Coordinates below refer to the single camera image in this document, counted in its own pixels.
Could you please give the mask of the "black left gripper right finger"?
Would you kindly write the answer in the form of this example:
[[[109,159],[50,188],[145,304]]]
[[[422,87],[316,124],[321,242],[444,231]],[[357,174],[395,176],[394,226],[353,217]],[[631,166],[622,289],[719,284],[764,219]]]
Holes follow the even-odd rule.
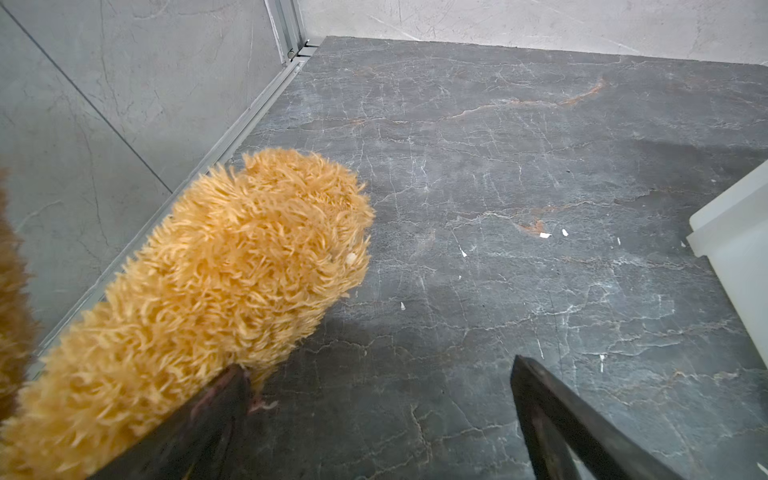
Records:
[[[678,479],[533,358],[514,358],[510,386],[538,479],[579,479],[578,457],[596,479]]]

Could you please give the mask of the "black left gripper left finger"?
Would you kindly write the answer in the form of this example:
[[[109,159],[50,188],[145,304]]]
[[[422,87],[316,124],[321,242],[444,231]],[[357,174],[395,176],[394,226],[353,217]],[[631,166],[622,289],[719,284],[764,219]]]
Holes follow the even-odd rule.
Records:
[[[251,401],[248,373],[225,368],[92,479],[229,479]]]

